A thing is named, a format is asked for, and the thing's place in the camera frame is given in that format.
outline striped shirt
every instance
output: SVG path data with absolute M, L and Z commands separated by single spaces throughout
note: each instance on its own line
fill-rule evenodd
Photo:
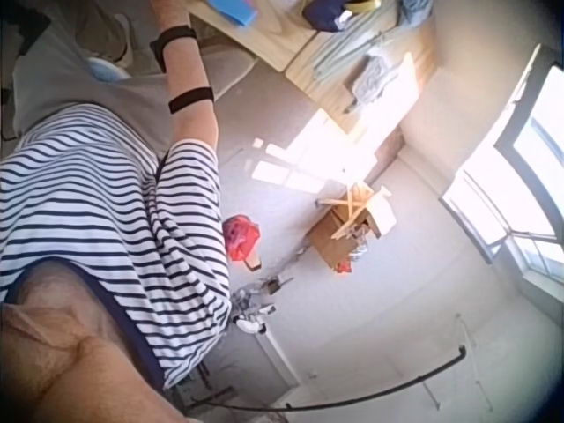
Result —
M 159 163 L 94 105 L 37 125 L 0 165 L 0 302 L 53 259 L 100 299 L 152 384 L 175 385 L 231 309 L 214 151 L 185 140 Z

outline gray pants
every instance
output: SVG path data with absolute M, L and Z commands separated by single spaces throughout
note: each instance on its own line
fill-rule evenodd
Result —
M 62 13 L 57 4 L 46 7 L 43 12 L 52 19 L 50 27 L 16 62 L 13 89 L 17 136 L 22 137 L 34 125 L 64 108 L 93 103 L 122 118 L 162 155 L 172 137 L 166 76 L 139 76 L 114 83 L 98 81 L 91 74 L 81 48 L 117 60 L 125 48 L 122 30 L 93 0 L 64 1 L 80 3 L 82 12 Z M 215 49 L 204 55 L 216 97 L 240 80 L 253 64 L 249 55 L 235 48 Z

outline black arm band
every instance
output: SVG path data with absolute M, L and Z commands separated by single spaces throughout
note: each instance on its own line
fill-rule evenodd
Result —
M 194 88 L 184 94 L 180 94 L 168 103 L 168 107 L 170 108 L 170 113 L 175 114 L 183 108 L 188 107 L 190 104 L 194 104 L 202 100 L 215 100 L 213 98 L 213 91 L 209 86 Z
M 159 63 L 160 69 L 163 73 L 167 73 L 167 66 L 165 65 L 165 57 L 163 56 L 163 50 L 170 41 L 177 40 L 179 38 L 193 38 L 196 39 L 196 31 L 190 28 L 188 25 L 173 26 L 164 31 L 157 40 L 153 41 L 150 46 L 152 53 L 155 55 L 155 59 Z

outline skin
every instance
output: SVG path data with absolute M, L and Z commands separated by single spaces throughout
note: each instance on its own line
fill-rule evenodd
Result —
M 152 0 L 161 30 L 189 25 L 184 1 Z M 164 57 L 171 99 L 209 85 L 194 40 L 171 42 Z M 174 115 L 173 141 L 187 138 L 216 148 L 211 101 Z M 19 304 L 0 310 L 0 394 L 15 412 L 13 421 L 186 422 L 147 384 L 135 352 L 87 288 L 68 272 L 48 273 L 33 272 Z

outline open window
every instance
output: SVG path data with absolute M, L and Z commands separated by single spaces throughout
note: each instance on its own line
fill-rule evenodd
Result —
M 487 261 L 517 261 L 564 284 L 564 73 L 538 46 L 486 139 L 442 198 Z

